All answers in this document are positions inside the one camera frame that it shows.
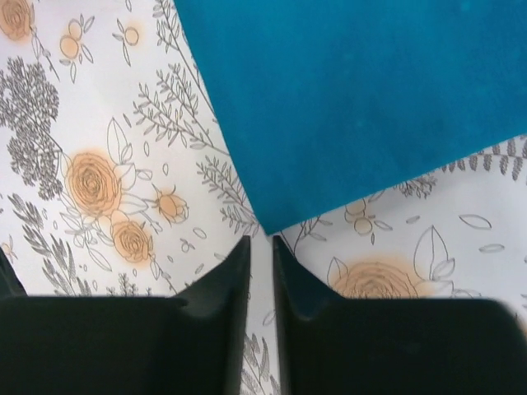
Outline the teal blue t shirt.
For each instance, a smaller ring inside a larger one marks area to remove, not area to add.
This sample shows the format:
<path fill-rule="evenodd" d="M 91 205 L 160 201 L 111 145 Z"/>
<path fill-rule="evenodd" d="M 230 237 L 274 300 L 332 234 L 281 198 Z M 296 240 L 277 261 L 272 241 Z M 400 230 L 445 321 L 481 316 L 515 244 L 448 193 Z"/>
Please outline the teal blue t shirt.
<path fill-rule="evenodd" d="M 523 1 L 178 1 L 275 234 L 526 129 Z"/>

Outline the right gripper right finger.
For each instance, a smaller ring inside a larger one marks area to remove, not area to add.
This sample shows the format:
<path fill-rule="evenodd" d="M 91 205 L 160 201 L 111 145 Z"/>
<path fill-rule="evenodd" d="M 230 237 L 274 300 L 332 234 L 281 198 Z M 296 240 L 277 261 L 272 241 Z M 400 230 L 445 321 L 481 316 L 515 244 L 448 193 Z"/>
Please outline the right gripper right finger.
<path fill-rule="evenodd" d="M 273 238 L 285 394 L 523 394 L 526 338 L 486 299 L 346 299 Z"/>

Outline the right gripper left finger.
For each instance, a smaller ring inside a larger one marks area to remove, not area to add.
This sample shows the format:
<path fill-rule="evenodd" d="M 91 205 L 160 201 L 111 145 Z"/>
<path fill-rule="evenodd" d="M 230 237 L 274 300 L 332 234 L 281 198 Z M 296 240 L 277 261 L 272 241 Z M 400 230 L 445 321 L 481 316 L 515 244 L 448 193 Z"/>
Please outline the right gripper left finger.
<path fill-rule="evenodd" d="M 4 394 L 237 394 L 250 238 L 171 297 L 29 296 L 1 261 Z"/>

